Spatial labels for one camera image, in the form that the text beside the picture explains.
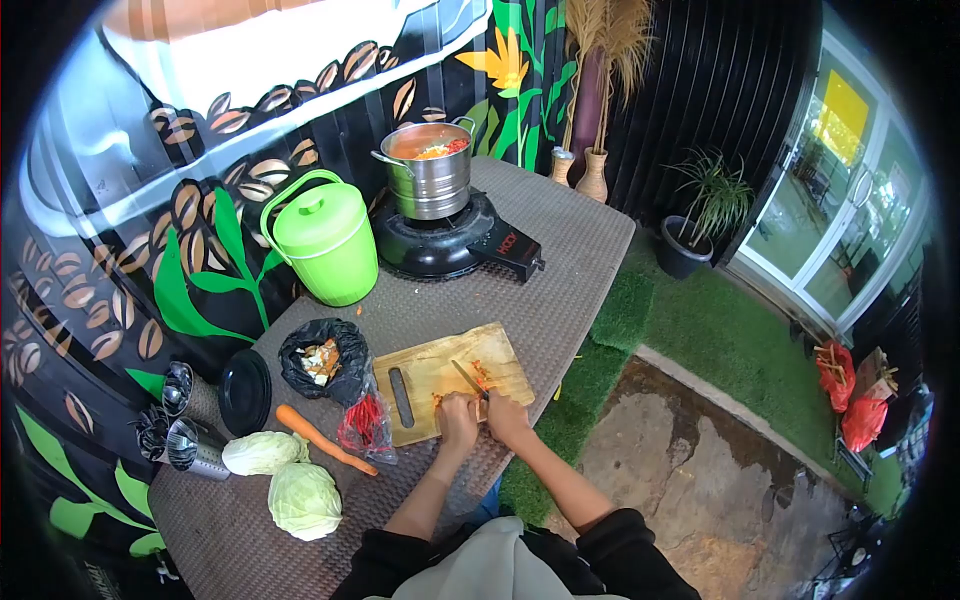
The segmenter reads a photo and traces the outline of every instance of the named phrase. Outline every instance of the cabbage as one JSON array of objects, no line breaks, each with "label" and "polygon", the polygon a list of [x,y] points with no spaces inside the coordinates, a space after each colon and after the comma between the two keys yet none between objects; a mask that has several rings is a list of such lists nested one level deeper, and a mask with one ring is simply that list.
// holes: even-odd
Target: cabbage
[{"label": "cabbage", "polygon": [[330,473],[317,465],[282,467],[270,480],[267,505],[277,527],[304,541],[323,538],[340,524],[340,493]]},{"label": "cabbage", "polygon": [[307,440],[296,433],[259,431],[227,443],[224,466],[237,475],[273,475],[289,463],[309,463]]}]

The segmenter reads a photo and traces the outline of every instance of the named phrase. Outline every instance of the black plant pot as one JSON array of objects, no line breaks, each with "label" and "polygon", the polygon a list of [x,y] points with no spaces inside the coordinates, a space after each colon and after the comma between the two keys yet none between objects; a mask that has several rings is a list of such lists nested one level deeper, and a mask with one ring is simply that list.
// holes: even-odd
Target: black plant pot
[{"label": "black plant pot", "polygon": [[677,280],[686,279],[697,270],[697,267],[709,262],[713,257],[713,243],[707,236],[702,237],[694,249],[687,245],[686,240],[689,240],[690,231],[696,226],[694,221],[686,225],[684,243],[677,241],[684,222],[686,218],[677,215],[663,219],[660,222],[662,239],[657,244],[656,250],[657,264],[665,273]]}]

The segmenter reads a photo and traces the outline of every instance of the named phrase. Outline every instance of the hand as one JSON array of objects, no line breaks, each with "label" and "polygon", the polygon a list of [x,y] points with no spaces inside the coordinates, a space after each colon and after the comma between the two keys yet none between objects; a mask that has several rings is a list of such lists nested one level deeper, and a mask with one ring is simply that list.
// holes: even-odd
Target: hand
[{"label": "hand", "polygon": [[469,454],[477,441],[477,409],[476,396],[463,392],[444,396],[437,408],[437,420],[445,447],[457,450],[465,457]]},{"label": "hand", "polygon": [[524,437],[533,433],[527,409],[509,396],[500,394],[496,389],[489,391],[490,404],[487,406],[487,425],[493,436],[511,450],[516,451]]}]

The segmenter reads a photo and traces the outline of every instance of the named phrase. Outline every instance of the wall mural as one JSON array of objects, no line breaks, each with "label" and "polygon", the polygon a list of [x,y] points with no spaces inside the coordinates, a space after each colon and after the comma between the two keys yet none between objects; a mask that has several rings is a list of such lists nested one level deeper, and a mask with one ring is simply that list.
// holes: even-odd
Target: wall mural
[{"label": "wall mural", "polygon": [[372,203],[369,151],[408,123],[468,115],[476,155],[544,174],[563,129],[562,1],[249,4],[119,2],[4,196],[5,414],[51,523],[101,549],[163,548],[129,423],[169,362],[217,382],[305,293],[260,231],[268,199],[325,168]]}]

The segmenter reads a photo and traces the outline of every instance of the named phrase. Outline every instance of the wooden cutting board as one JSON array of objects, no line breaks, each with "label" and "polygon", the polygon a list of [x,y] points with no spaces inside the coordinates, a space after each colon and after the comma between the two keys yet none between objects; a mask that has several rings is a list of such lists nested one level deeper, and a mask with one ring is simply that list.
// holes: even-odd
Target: wooden cutting board
[{"label": "wooden cutting board", "polygon": [[[474,394],[464,377],[450,362],[456,360],[467,373],[477,376],[473,361],[487,370],[487,387],[511,396],[526,406],[534,401],[534,391],[527,382],[523,368],[516,360],[514,348],[500,323],[491,323],[471,329],[461,335],[451,335],[433,342],[373,359],[376,385],[390,410],[394,446],[429,440],[440,435],[435,419],[433,395],[450,392]],[[390,372],[397,369],[402,377],[400,393],[405,390],[413,413],[413,423],[402,422],[396,407],[395,386]],[[480,420],[486,420],[486,407],[481,407]]]}]

